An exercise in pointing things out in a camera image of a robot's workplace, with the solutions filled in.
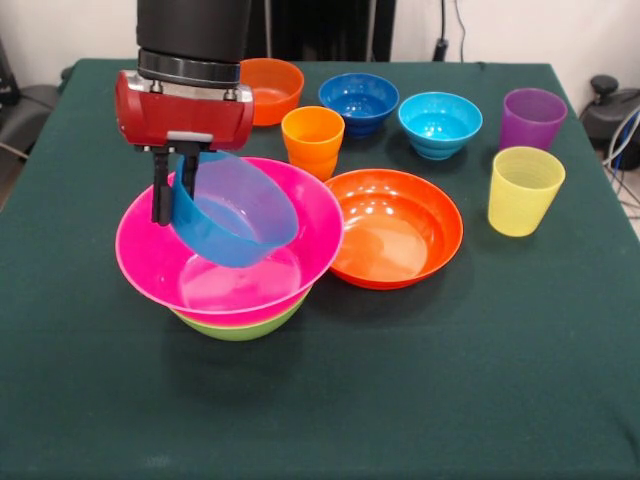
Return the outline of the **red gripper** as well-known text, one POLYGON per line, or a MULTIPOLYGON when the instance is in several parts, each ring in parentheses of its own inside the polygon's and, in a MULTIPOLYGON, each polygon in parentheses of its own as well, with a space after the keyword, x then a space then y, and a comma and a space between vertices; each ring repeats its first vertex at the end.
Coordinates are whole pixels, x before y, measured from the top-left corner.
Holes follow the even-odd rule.
MULTIPOLYGON (((134 70, 118 73, 115 86, 118 128, 128 143, 154 147, 152 221, 167 226, 172 215, 168 183, 169 151, 176 142, 204 144, 209 150, 238 150, 249 137, 254 118, 251 88, 215 89, 146 79, 134 70)), ((181 183, 193 199, 199 150, 184 153, 181 183)))

